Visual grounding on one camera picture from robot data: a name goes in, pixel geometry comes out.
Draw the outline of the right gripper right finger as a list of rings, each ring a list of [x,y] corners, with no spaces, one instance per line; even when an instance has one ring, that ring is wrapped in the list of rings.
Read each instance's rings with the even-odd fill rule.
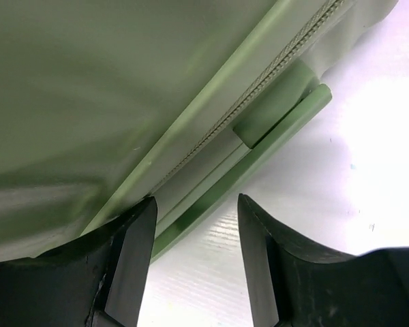
[[[409,326],[409,247],[350,255],[240,194],[237,217],[255,326]]]

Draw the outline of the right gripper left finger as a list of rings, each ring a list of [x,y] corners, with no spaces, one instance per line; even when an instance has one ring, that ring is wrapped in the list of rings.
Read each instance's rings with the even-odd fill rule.
[[[0,262],[0,326],[135,326],[156,221],[145,198],[36,258]]]

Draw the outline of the green suitcase with blue lining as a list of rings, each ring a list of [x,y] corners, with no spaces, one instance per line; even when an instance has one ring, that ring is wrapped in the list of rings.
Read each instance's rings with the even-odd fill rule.
[[[155,251],[331,100],[394,1],[0,1],[0,262],[147,196]]]

